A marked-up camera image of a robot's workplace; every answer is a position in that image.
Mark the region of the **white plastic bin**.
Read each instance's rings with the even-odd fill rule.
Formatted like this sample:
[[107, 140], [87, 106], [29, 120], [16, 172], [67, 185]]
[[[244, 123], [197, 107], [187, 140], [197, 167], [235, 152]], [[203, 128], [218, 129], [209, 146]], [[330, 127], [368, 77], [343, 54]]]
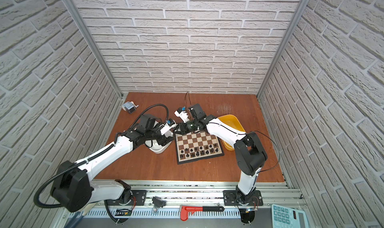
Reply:
[[154, 153], [156, 154], [160, 154], [162, 153], [166, 148], [169, 147], [169, 145], [171, 144], [171, 142], [164, 146], [164, 147], [161, 147], [157, 144], [157, 141], [156, 140], [150, 140], [150, 141], [146, 141], [145, 142], [146, 146], [151, 150], [153, 151]]

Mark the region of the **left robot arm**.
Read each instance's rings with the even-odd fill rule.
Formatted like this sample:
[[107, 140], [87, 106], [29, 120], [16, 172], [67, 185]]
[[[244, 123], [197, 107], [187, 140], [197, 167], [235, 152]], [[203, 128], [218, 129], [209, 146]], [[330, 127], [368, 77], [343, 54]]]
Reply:
[[58, 168], [51, 196], [70, 212], [90, 203], [117, 200], [125, 205], [132, 200], [130, 185], [121, 180], [95, 181], [94, 178], [120, 157], [146, 145], [154, 153], [162, 153], [172, 142], [173, 119], [158, 123], [152, 115], [143, 115], [134, 127], [118, 133], [114, 142], [75, 163], [66, 161]]

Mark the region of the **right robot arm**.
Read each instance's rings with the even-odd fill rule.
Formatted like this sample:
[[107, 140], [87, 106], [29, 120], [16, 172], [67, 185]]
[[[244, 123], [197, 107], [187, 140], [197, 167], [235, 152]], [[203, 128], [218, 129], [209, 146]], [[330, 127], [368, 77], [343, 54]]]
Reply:
[[237, 165], [241, 170], [236, 186], [236, 204], [247, 205], [253, 201], [256, 180], [268, 159], [258, 135], [255, 132], [241, 132], [223, 123], [213, 115], [206, 115], [199, 104], [188, 109], [180, 107], [175, 115], [182, 119], [174, 132], [185, 135], [195, 131], [205, 131], [215, 135], [235, 149]]

